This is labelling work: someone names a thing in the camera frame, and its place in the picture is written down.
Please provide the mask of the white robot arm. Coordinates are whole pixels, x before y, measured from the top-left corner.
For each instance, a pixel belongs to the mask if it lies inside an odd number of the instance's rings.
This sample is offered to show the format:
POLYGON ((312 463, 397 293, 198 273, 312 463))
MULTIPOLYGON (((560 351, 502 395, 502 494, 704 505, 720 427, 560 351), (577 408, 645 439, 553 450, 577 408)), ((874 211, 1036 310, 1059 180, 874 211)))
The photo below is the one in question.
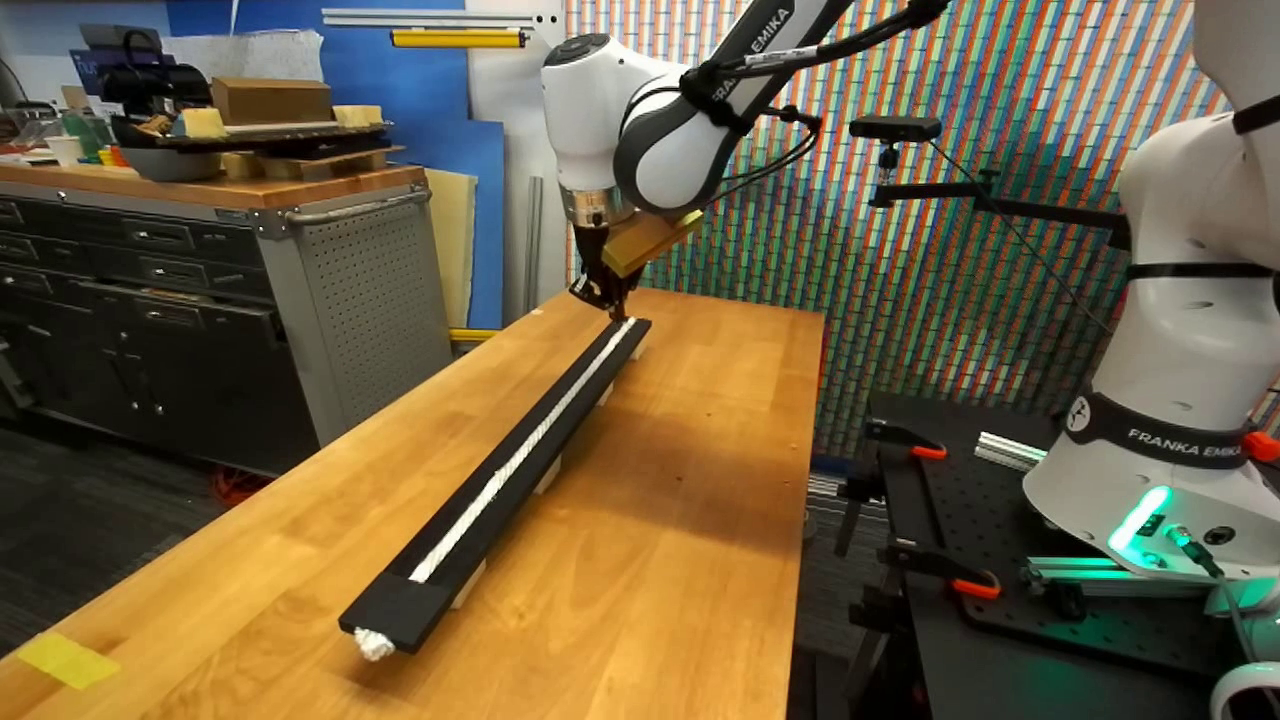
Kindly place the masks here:
MULTIPOLYGON (((751 0, 699 63, 640 56, 604 31, 545 56, 578 298, 604 310, 627 298, 795 71, 948 7, 906 0, 836 34, 847 2, 751 0)), ((1167 125, 1125 158, 1127 295, 1057 443, 1025 475, 1025 498, 1127 571, 1261 580, 1280 569, 1280 494, 1242 433, 1280 366, 1280 0, 1197 0, 1191 56, 1226 107, 1167 125)))

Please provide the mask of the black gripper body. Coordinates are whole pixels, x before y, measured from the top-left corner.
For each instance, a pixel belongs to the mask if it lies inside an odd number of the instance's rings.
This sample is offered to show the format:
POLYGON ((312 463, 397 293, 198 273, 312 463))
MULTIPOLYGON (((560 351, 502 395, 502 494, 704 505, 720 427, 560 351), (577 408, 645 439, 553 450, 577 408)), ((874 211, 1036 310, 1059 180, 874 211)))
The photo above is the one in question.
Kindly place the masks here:
POLYGON ((593 307, 614 310, 627 293, 640 284, 636 273, 619 274, 604 263, 604 228, 577 228, 577 254, 578 254, 578 274, 567 284, 567 293, 593 307))

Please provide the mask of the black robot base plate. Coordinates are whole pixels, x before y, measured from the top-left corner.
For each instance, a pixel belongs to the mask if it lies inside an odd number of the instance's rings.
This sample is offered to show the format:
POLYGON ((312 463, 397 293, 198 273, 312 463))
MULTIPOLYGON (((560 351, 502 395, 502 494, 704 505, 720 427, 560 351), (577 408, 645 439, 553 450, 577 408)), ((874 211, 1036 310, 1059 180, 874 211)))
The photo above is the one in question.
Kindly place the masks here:
POLYGON ((1000 575, 997 602, 925 625, 929 691, 1007 720, 1274 720, 1280 535, 1152 463, 1047 463, 1044 416, 880 395, 873 416, 948 449, 880 443, 890 528, 1000 575))

